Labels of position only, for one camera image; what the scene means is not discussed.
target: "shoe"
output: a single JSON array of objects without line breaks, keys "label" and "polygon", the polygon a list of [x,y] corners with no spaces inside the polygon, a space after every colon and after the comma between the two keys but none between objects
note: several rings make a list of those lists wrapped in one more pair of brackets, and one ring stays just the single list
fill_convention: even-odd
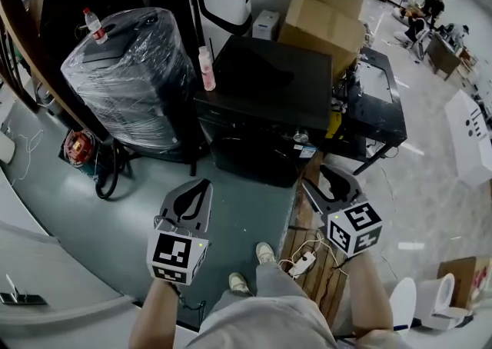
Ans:
[{"label": "shoe", "polygon": [[260,242],[256,245],[256,256],[258,256],[260,264],[275,263],[274,251],[266,242]]},{"label": "shoe", "polygon": [[246,280],[238,272],[233,272],[231,275],[229,275],[229,288],[232,291],[242,291],[243,293],[250,293]]}]

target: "gray marble floor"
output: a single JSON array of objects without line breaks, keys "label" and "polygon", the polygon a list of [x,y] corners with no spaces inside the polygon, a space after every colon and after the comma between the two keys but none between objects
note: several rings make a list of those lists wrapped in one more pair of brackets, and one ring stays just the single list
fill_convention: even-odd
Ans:
[{"label": "gray marble floor", "polygon": [[[373,49],[386,54],[397,78],[408,139],[394,158],[380,159],[357,179],[384,218],[374,260],[385,283],[411,277],[435,278],[441,261],[492,254],[492,197],[488,183],[471,189],[457,178],[444,106],[460,88],[458,74],[435,75],[393,38],[405,27],[391,15],[393,5],[364,0],[361,20],[375,33]],[[347,168],[358,162],[327,156]],[[335,326],[347,317],[347,289]]]}]

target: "forearm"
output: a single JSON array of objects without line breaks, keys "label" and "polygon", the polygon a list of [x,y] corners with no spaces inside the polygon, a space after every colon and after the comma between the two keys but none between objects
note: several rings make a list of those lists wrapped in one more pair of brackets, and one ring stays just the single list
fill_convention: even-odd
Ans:
[{"label": "forearm", "polygon": [[130,349],[172,349],[178,296],[166,282],[155,279],[131,330]]},{"label": "forearm", "polygon": [[393,330],[391,311],[383,284],[368,252],[348,262],[351,308],[357,338],[372,330]]}]

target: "gray pants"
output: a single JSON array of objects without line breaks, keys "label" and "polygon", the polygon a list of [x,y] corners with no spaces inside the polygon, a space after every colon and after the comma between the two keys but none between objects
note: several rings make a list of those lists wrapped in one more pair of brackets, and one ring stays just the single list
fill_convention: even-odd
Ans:
[{"label": "gray pants", "polygon": [[[308,298],[301,287],[276,263],[259,264],[256,267],[256,287],[258,288],[257,297],[299,296]],[[242,291],[225,291],[210,313],[252,296],[253,294]]]}]

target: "white marker cube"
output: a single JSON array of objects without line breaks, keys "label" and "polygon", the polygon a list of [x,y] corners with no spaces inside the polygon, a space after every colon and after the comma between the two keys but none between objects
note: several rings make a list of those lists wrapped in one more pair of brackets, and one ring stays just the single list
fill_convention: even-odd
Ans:
[{"label": "white marker cube", "polygon": [[375,246],[383,221],[365,201],[328,215],[326,237],[349,258]]},{"label": "white marker cube", "polygon": [[208,240],[153,230],[147,243],[147,266],[154,278],[189,285],[205,255]]}]

